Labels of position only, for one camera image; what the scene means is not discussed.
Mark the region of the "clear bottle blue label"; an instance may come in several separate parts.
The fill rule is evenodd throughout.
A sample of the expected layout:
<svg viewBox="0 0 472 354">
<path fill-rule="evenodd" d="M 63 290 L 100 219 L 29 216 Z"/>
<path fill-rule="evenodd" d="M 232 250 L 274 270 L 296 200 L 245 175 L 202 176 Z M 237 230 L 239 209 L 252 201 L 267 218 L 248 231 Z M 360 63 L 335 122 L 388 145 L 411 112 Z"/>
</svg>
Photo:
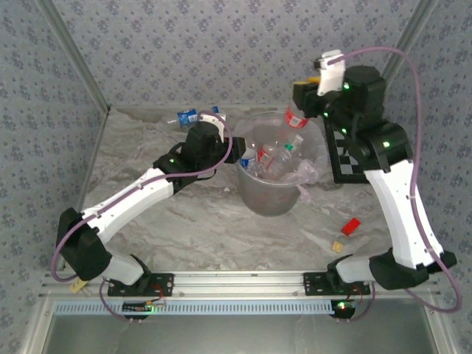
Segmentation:
<svg viewBox="0 0 472 354">
<path fill-rule="evenodd" d="M 174 116 L 166 118 L 165 123 L 173 128 L 188 128 L 198 121 L 198 112 L 195 108 L 179 111 Z"/>
<path fill-rule="evenodd" d="M 253 172 L 257 166 L 257 151 L 248 147 L 240 158 L 240 165 L 248 173 Z"/>
</svg>

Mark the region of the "black and white chessboard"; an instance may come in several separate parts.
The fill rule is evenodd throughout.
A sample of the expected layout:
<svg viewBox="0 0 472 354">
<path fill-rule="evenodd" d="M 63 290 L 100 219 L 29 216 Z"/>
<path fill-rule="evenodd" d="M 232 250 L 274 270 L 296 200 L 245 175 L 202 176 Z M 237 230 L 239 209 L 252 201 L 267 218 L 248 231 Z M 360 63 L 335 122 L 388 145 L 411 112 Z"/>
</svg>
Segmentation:
<svg viewBox="0 0 472 354">
<path fill-rule="evenodd" d="M 334 182 L 336 184 L 368 184 L 358 161 L 347 151 L 344 135 L 335 131 L 328 124 L 327 118 L 323 119 L 323 123 Z"/>
</svg>

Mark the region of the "red plastic block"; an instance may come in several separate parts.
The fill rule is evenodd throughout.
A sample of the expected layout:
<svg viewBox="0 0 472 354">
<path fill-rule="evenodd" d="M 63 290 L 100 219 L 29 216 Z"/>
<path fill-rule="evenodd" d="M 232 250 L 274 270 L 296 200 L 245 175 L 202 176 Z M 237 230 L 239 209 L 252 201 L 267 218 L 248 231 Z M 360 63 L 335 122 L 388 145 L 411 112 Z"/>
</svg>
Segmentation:
<svg viewBox="0 0 472 354">
<path fill-rule="evenodd" d="M 349 237 L 360 225 L 359 219 L 352 218 L 342 227 L 341 232 L 344 236 Z"/>
</svg>

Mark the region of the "small circuit board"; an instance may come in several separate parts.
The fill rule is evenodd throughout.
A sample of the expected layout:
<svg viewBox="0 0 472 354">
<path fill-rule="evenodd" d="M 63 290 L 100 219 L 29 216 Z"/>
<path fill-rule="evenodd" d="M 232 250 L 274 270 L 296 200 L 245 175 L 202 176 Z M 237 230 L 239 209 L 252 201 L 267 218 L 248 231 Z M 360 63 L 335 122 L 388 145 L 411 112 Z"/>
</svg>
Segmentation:
<svg viewBox="0 0 472 354">
<path fill-rule="evenodd" d="M 333 310 L 331 317 L 349 320 L 354 316 L 357 304 L 353 300 L 332 300 L 331 307 Z"/>
<path fill-rule="evenodd" d="M 122 304 L 123 313 L 139 312 L 151 313 L 153 311 L 152 302 L 124 302 Z"/>
</svg>

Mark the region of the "grey metal panel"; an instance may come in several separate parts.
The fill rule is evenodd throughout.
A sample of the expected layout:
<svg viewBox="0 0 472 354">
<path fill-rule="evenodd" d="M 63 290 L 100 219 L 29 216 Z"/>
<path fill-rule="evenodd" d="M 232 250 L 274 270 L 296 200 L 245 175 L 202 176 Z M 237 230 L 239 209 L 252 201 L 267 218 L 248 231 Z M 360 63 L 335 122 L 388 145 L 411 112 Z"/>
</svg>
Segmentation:
<svg viewBox="0 0 472 354">
<path fill-rule="evenodd" d="M 41 354 L 439 354 L 422 319 L 370 315 L 157 316 L 126 324 L 110 316 L 57 316 Z"/>
</svg>

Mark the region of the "aluminium frame post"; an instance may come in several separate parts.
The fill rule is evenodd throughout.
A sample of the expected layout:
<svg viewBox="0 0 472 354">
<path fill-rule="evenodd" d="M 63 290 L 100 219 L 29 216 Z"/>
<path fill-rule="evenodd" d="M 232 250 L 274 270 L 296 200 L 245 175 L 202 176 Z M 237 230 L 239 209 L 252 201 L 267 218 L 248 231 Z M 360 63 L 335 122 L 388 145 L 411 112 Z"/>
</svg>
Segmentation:
<svg viewBox="0 0 472 354">
<path fill-rule="evenodd" d="M 405 55 L 410 53 L 439 2 L 440 0 L 418 0 L 396 43 L 397 49 L 401 50 Z M 399 54 L 393 53 L 389 56 L 382 71 L 388 89 L 392 86 L 393 80 L 404 63 L 405 60 Z"/>
<path fill-rule="evenodd" d="M 83 81 L 84 86 L 96 106 L 103 113 L 107 114 L 109 112 L 108 103 L 53 0 L 35 0 L 35 3 L 38 5 L 44 18 L 50 25 L 51 30 L 59 40 L 69 62 L 73 65 L 77 75 Z"/>
</svg>

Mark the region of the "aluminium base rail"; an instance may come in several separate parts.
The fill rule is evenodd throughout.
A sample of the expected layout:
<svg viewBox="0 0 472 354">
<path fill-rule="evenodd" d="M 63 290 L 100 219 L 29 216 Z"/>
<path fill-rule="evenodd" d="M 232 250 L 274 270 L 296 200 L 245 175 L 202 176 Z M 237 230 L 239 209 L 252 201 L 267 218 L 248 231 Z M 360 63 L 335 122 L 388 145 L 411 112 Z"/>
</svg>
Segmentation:
<svg viewBox="0 0 472 354">
<path fill-rule="evenodd" d="M 305 271 L 176 271 L 171 296 L 177 299 L 298 299 L 305 298 L 303 273 Z M 73 294 L 68 283 L 59 283 L 46 275 L 39 297 L 51 299 L 93 299 L 98 297 L 101 280 L 91 280 L 79 293 Z M 423 299 L 442 295 L 437 281 L 429 280 L 413 289 Z M 375 295 L 382 299 L 402 299 L 403 290 L 388 291 L 375 285 Z M 343 296 L 318 296 L 323 299 Z"/>
</svg>

